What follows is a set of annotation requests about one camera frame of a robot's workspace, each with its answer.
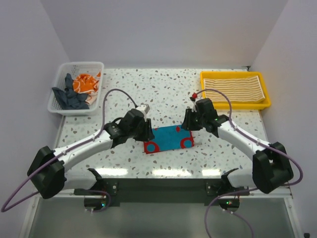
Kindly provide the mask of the red patterned towel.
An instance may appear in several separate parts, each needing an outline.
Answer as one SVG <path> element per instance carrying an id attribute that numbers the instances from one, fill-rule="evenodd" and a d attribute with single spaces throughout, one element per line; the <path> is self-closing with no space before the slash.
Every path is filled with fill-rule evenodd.
<path id="1" fill-rule="evenodd" d="M 152 130 L 154 139 L 144 142 L 144 152 L 153 154 L 163 151 L 187 149 L 195 146 L 192 132 L 181 125 L 158 127 Z"/>

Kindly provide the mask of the yellow striped Doraemon towel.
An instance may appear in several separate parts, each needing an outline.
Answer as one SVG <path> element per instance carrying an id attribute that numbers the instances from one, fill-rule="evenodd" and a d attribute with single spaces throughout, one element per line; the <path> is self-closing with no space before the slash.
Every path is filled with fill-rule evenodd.
<path id="1" fill-rule="evenodd" d="M 231 79 L 204 78 L 203 82 L 205 89 L 222 92 L 232 103 L 259 103 L 265 99 L 258 76 Z"/>

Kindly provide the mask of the orange white patterned cloth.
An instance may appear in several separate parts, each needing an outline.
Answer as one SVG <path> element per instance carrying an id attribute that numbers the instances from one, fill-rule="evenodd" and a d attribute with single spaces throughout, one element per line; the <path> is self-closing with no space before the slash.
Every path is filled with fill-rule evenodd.
<path id="1" fill-rule="evenodd" d="M 100 79 L 100 71 L 95 76 L 86 73 L 79 74 L 73 81 L 73 90 L 78 94 L 86 94 L 85 102 L 92 105 L 97 99 Z"/>

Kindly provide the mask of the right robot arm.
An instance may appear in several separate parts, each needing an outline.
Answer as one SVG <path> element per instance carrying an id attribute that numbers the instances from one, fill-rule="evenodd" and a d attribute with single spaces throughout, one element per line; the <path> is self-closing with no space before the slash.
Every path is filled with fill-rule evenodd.
<path id="1" fill-rule="evenodd" d="M 190 99 L 194 105 L 186 109 L 182 129 L 205 129 L 236 147 L 252 162 L 249 172 L 235 168 L 222 175 L 220 188 L 223 193 L 230 195 L 238 188 L 251 187 L 269 194 L 294 177 L 285 147 L 281 143 L 261 140 L 238 127 L 228 116 L 218 115 L 210 99 Z"/>

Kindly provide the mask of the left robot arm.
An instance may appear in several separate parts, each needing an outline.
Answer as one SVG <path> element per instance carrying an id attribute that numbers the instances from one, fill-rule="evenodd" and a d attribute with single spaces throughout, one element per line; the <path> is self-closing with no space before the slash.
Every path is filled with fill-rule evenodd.
<path id="1" fill-rule="evenodd" d="M 43 199 L 49 199 L 65 189 L 86 189 L 96 195 L 102 191 L 102 177 L 90 169 L 86 178 L 69 179 L 65 173 L 89 157 L 126 143 L 130 138 L 149 142 L 154 138 L 151 120 L 147 117 L 150 107 L 140 105 L 129 110 L 119 122 L 105 124 L 94 133 L 68 146 L 41 148 L 28 172 L 32 184 Z"/>

